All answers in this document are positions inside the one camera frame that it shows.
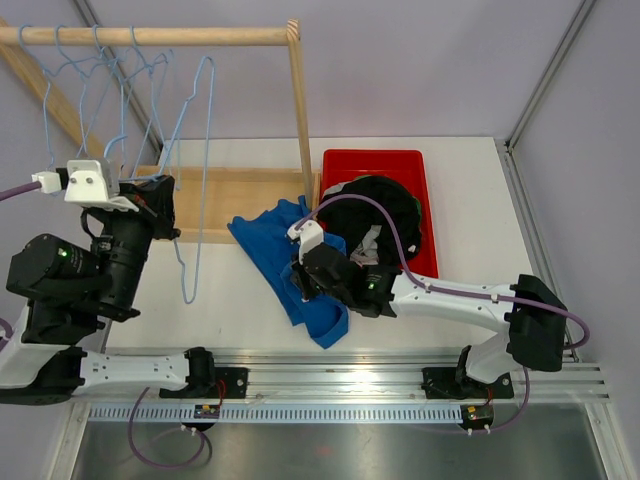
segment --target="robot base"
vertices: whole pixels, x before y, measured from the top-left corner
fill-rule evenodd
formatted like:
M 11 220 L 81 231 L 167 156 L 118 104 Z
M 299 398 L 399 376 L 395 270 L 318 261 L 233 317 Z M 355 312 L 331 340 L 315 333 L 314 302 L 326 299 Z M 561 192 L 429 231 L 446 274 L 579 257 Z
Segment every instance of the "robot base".
M 489 385 L 465 378 L 462 382 L 457 367 L 427 367 L 422 369 L 422 389 L 429 400 L 487 400 L 489 390 L 493 399 L 514 397 L 511 376 L 508 373 L 498 377 Z

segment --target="wooden frame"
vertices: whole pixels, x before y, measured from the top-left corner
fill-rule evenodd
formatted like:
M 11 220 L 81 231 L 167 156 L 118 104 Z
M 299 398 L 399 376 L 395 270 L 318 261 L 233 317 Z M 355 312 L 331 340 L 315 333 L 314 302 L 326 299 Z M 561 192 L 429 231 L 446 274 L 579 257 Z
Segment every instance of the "wooden frame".
M 153 175 L 156 166 L 142 166 L 137 175 Z M 176 228 L 182 232 L 181 242 L 197 242 L 200 237 L 200 208 L 202 192 L 201 167 L 182 167 L 173 175 L 181 188 L 173 193 Z M 313 198 L 311 208 L 317 206 L 320 195 L 320 173 L 313 173 Z M 268 208 L 276 206 L 280 199 L 297 203 L 302 191 L 303 176 L 300 170 L 286 168 L 223 168 L 207 169 L 207 190 L 204 198 L 204 243 L 235 243 L 227 224 L 235 216 L 253 219 Z
M 6 26 L 0 19 L 0 55 L 20 79 L 41 100 L 47 89 L 47 79 L 31 56 L 20 48 L 20 29 Z M 309 127 L 302 64 L 302 45 L 298 20 L 289 20 L 282 28 L 134 28 L 135 42 L 139 46 L 286 46 L 289 49 L 291 79 L 298 125 L 298 142 L 302 166 L 302 182 L 307 205 L 314 202 L 313 172 L 309 149 Z M 129 46 L 133 38 L 129 28 L 60 28 L 60 45 Z M 54 28 L 26 27 L 22 30 L 25 45 L 55 45 Z M 80 120 L 75 109 L 62 93 L 55 89 L 49 94 L 52 116 L 76 143 L 81 143 Z M 102 156 L 100 143 L 90 140 L 90 155 Z

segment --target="white bracket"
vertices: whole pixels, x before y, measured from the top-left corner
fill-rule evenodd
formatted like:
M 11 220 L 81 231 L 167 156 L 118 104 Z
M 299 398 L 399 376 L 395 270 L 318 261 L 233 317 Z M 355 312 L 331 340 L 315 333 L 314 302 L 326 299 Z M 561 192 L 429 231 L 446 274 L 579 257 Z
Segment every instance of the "white bracket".
M 297 224 L 291 225 L 287 230 L 289 240 L 300 240 L 300 250 L 298 252 L 298 261 L 300 265 L 304 263 L 304 256 L 312 249 L 320 245 L 324 241 L 324 230 L 314 220 L 307 220 L 300 228 L 296 228 Z
M 67 162 L 69 185 L 65 202 L 81 207 L 97 207 L 104 210 L 138 211 L 138 207 L 125 197 L 120 197 L 118 180 L 106 159 L 69 160 Z
M 84 384 L 74 395 L 135 393 L 144 387 L 180 390 L 187 385 L 188 376 L 184 353 L 150 357 L 87 352 L 80 366 Z

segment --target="wooden rod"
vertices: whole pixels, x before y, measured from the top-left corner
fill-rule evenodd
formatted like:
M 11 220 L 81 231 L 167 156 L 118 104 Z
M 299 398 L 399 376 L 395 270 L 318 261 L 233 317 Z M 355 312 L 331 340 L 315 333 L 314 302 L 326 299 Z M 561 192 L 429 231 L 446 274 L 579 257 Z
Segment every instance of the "wooden rod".
M 0 26 L 5 25 L 7 25 L 7 23 L 0 17 Z M 44 73 L 42 73 L 42 69 L 31 55 L 20 47 L 9 47 L 0 44 L 0 57 L 7 62 L 22 83 L 24 83 L 33 95 L 40 100 L 40 103 L 42 103 L 47 93 L 48 81 Z M 76 145 L 82 145 L 82 132 L 80 130 L 80 116 L 78 115 L 78 111 L 71 105 L 71 102 L 64 96 L 64 93 L 53 83 L 51 84 L 51 90 L 47 98 L 47 112 L 67 135 L 71 137 L 71 140 L 73 140 Z M 87 153 L 90 157 L 102 158 L 104 146 L 95 135 L 89 134 L 86 145 Z
M 298 123 L 298 143 L 300 145 L 300 161 L 304 180 L 304 197 L 307 206 L 312 208 L 313 172 L 311 171 L 311 149 L 309 147 L 309 125 L 307 123 L 307 102 L 302 64 L 302 45 L 300 44 L 300 26 L 298 20 L 289 20 L 287 24 L 287 40 L 289 44 L 289 61 L 291 63 L 291 80 L 296 102 L 296 120 Z
M 138 45 L 184 46 L 285 46 L 286 28 L 134 28 Z M 0 44 L 20 45 L 20 29 L 0 28 Z M 55 29 L 25 27 L 22 40 L 25 45 L 55 45 Z M 96 29 L 98 44 L 111 47 L 133 45 L 129 28 Z M 91 28 L 60 28 L 60 45 L 94 46 L 96 39 Z

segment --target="garment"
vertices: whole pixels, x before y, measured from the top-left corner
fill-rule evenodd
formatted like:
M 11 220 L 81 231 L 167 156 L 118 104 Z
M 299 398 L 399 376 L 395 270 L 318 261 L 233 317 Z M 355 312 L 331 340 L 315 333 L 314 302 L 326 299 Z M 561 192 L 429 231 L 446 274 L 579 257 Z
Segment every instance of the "garment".
M 388 177 L 369 175 L 327 189 L 322 200 L 344 193 L 364 195 L 380 203 L 394 221 L 407 260 L 420 253 L 420 203 L 400 183 Z M 345 239 L 347 255 L 352 260 L 371 263 L 371 240 L 375 240 L 378 263 L 400 263 L 391 228 L 382 213 L 374 206 L 360 200 L 342 200 L 322 209 L 318 213 L 318 220 L 323 223 L 325 231 Z M 378 226 L 380 232 L 375 235 L 375 227 Z
M 309 336 L 322 348 L 329 348 L 347 333 L 349 314 L 345 305 L 327 295 L 303 302 L 300 290 L 290 280 L 291 258 L 299 247 L 289 241 L 286 233 L 291 225 L 309 213 L 304 197 L 298 201 L 295 204 L 280 200 L 276 208 L 255 220 L 235 217 L 227 226 L 273 288 L 291 323 L 304 323 Z M 324 241 L 345 253 L 342 238 L 325 235 Z

